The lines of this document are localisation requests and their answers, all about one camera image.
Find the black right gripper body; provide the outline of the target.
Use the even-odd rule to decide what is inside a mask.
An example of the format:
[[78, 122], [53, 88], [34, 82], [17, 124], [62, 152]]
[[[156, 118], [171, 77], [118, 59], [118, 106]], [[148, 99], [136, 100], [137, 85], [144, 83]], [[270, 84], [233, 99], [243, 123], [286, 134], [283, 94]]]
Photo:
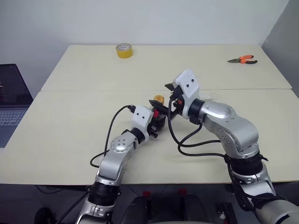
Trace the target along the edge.
[[173, 120], [176, 115], [183, 113], [185, 100], [183, 99], [183, 91], [180, 86], [176, 86], [174, 91], [171, 91], [169, 105], [168, 105], [168, 118]]

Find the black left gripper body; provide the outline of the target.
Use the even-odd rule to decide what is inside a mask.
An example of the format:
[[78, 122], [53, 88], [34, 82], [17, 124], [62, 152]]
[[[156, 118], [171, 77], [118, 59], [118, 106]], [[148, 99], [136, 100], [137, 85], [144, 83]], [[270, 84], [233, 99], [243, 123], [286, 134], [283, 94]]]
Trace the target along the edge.
[[161, 131], [165, 125], [167, 116], [159, 111], [154, 111], [153, 117], [148, 124], [147, 131], [149, 136], [158, 137], [158, 132]]

